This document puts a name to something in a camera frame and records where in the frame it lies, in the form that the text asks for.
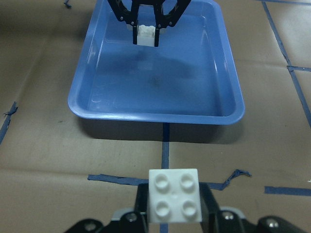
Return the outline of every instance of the blue plastic tray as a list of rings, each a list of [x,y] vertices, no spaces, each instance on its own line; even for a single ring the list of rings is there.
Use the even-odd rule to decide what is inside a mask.
[[[152,8],[140,7],[139,24],[155,24]],[[154,48],[133,45],[132,32],[98,0],[68,103],[89,119],[237,122],[244,103],[219,5],[192,0]]]

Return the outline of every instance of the metal bolt head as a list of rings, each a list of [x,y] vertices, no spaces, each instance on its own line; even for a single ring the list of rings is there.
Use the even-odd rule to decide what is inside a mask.
[[[125,218],[129,222],[135,222],[137,220],[137,215],[135,213],[128,213]]]
[[[229,211],[224,211],[222,213],[223,217],[225,218],[225,220],[232,220],[234,219],[234,215],[232,212],[229,212]]]
[[[266,223],[271,228],[277,228],[278,227],[278,222],[275,219],[273,219],[273,218],[268,218],[266,220]]]
[[[88,222],[88,223],[84,224],[84,229],[87,232],[93,231],[96,229],[96,224],[94,222]]]

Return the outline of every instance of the lego stud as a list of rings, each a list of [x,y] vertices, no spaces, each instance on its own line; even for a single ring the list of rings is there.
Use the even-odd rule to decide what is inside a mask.
[[[180,185],[185,191],[192,192],[194,190],[193,176],[190,175],[189,173],[183,174],[180,179]]]
[[[84,229],[87,232],[93,231],[96,229],[96,224],[94,222],[87,222],[86,224],[84,224]]]
[[[170,212],[170,206],[166,201],[159,201],[155,206],[155,213],[159,218],[168,218]]]
[[[165,174],[158,174],[155,177],[155,186],[160,192],[166,192],[169,189],[169,178]]]
[[[223,212],[223,217],[225,218],[225,220],[232,220],[232,219],[234,219],[234,215],[230,211],[224,211]]]
[[[182,213],[186,218],[193,218],[197,213],[196,205],[193,201],[187,200],[182,205]]]
[[[268,219],[266,220],[266,222],[267,222],[267,225],[268,225],[270,228],[278,228],[278,222],[277,222],[275,219],[273,219],[273,218],[268,218]]]

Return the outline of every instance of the white lego brick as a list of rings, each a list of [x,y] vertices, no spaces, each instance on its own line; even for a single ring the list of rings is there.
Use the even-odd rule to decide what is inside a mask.
[[[197,169],[149,170],[148,203],[149,222],[201,222]]]
[[[155,26],[139,25],[137,34],[137,45],[155,46]]]

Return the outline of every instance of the tape line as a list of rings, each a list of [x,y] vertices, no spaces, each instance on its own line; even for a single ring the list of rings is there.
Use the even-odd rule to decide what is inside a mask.
[[[293,70],[311,72],[311,68],[308,68],[308,67],[287,66],[287,69],[288,69],[290,72],[293,71]]]
[[[286,3],[286,4],[295,4],[295,5],[311,6],[311,3],[309,3],[309,2],[284,1],[284,0],[256,0],[256,1],[274,2],[274,3]]]
[[[241,176],[246,175],[248,177],[251,177],[252,175],[248,171],[243,171],[236,169],[232,175],[226,179],[223,183],[207,183],[211,189],[216,190],[224,190],[231,182],[232,179]],[[133,185],[137,186],[141,183],[148,183],[148,179],[139,179],[139,178],[132,178],[132,177],[119,177],[119,176],[110,176],[105,174],[100,175],[89,175],[87,178],[89,181],[103,181],[108,183],[117,183],[117,184],[126,184],[126,185]]]
[[[295,196],[311,196],[311,189],[308,188],[288,188],[288,187],[264,187],[265,194],[283,194]]]
[[[163,123],[163,140],[162,140],[162,169],[169,168],[170,156],[170,124]]]
[[[4,123],[0,129],[0,144],[1,142],[3,141],[4,139],[4,136],[6,134],[6,132],[8,131],[8,128],[9,128],[9,125],[10,125],[10,122],[11,122],[11,116],[16,113],[18,107],[16,107],[16,102],[13,103],[11,109],[9,112],[5,113],[6,115],[6,119],[4,120]]]
[[[160,224],[160,233],[169,232],[169,225],[167,223]]]

